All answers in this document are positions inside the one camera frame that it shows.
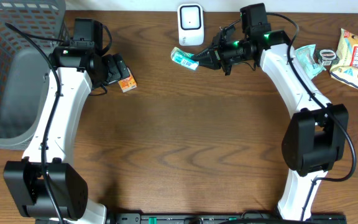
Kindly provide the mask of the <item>teal snack packet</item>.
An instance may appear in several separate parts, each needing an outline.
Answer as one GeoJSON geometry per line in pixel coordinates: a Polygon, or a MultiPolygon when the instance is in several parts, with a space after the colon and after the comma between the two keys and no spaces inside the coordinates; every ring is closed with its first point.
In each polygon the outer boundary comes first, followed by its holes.
{"type": "Polygon", "coordinates": [[[295,50],[296,58],[298,59],[301,67],[311,80],[318,74],[320,74],[322,71],[326,71],[326,69],[321,64],[315,62],[315,50],[315,44],[302,46],[295,50]]]}

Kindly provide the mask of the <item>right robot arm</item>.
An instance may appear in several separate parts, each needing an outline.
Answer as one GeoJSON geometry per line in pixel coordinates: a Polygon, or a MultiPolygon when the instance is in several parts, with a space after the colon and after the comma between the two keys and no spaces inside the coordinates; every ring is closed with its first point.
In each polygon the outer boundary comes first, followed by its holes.
{"type": "Polygon", "coordinates": [[[344,105],[333,105],[313,84],[295,57],[292,40],[283,30],[248,32],[230,41],[233,27],[223,28],[210,46],[191,59],[229,75],[235,64],[253,60],[278,90],[290,123],[282,141],[282,154],[289,168],[277,211],[284,220],[311,219],[317,189],[334,163],[342,159],[348,139],[349,115],[344,105]]]}

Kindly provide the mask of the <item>small orange tissue pack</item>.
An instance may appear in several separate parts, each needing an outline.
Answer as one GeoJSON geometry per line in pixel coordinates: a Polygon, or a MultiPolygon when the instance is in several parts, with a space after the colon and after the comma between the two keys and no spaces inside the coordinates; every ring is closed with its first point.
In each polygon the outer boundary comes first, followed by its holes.
{"type": "Polygon", "coordinates": [[[119,84],[123,93],[137,88],[137,82],[136,82],[131,70],[128,69],[128,72],[129,72],[129,76],[127,78],[118,81],[118,84],[119,84]]]}

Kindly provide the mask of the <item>small teal tissue pack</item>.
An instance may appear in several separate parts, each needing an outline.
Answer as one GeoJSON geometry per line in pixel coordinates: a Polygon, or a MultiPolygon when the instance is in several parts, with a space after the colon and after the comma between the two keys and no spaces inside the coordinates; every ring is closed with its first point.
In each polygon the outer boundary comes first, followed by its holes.
{"type": "Polygon", "coordinates": [[[170,56],[175,63],[183,67],[189,68],[191,70],[196,70],[198,68],[199,62],[191,59],[193,54],[184,52],[180,50],[178,47],[173,48],[170,56]]]}

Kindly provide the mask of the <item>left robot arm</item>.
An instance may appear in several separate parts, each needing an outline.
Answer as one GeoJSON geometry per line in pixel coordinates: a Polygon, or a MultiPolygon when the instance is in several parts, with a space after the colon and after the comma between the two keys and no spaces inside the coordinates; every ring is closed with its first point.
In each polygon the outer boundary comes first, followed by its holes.
{"type": "Polygon", "coordinates": [[[130,77],[120,53],[57,47],[35,135],[21,160],[7,161],[3,177],[23,217],[38,222],[107,223],[105,205],[92,201],[74,169],[74,142],[81,112],[94,88],[130,77]]]}

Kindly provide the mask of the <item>black round-label box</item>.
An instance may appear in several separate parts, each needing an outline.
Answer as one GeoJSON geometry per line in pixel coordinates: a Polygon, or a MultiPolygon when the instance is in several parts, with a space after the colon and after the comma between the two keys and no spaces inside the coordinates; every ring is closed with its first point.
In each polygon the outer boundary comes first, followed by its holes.
{"type": "Polygon", "coordinates": [[[314,53],[317,61],[322,66],[335,65],[339,62],[337,53],[332,49],[321,49],[314,53]]]}

